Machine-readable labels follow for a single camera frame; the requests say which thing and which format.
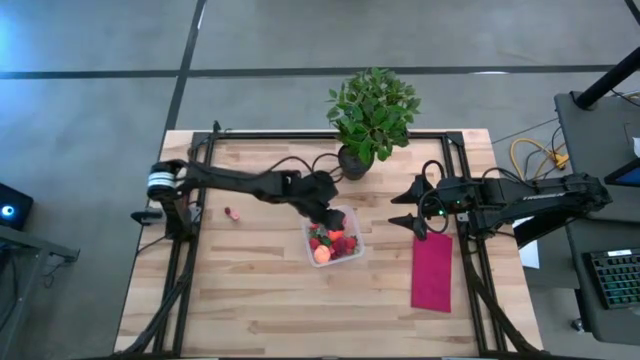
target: keyboard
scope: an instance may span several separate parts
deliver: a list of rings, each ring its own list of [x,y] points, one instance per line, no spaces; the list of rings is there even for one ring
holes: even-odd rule
[[[585,254],[605,309],[640,306],[640,248]]]

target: potted plant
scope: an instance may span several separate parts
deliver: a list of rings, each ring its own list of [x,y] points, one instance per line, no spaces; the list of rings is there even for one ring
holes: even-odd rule
[[[394,72],[377,68],[356,73],[342,83],[339,92],[329,90],[328,102],[335,105],[327,118],[344,144],[338,161],[347,179],[362,178],[376,155],[385,161],[394,145],[409,144],[407,124],[420,113],[415,93],[413,86],[398,80]]]

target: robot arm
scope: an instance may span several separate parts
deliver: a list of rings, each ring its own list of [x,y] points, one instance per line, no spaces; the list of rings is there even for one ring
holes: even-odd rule
[[[418,217],[409,214],[389,221],[412,230],[419,239],[432,230],[424,217],[459,214],[458,219],[467,222],[468,235],[481,239],[493,236],[504,224],[533,217],[516,229],[518,245],[524,246],[572,218],[602,209],[611,197],[598,179],[586,174],[540,181],[448,177],[435,188],[418,175],[409,191],[391,202],[418,205]]]
[[[183,169],[186,174],[179,178]],[[191,214],[184,195],[206,188],[251,194],[270,204],[287,203],[300,215],[329,230],[343,229],[344,214],[328,208],[338,190],[325,171],[314,171],[304,177],[299,171],[291,170],[251,174],[194,161],[170,160],[151,167],[147,184],[149,199],[158,201],[167,215],[165,234],[168,238],[190,233]]]

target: blue light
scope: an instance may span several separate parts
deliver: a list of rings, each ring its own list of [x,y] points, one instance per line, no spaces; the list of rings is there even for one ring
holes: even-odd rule
[[[5,205],[2,207],[2,210],[0,212],[2,213],[2,217],[7,219],[12,218],[16,213],[16,210],[11,205]]]

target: speaker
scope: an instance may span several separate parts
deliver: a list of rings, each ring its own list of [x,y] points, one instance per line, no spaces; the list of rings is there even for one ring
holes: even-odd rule
[[[0,225],[22,230],[33,198],[0,183]]]

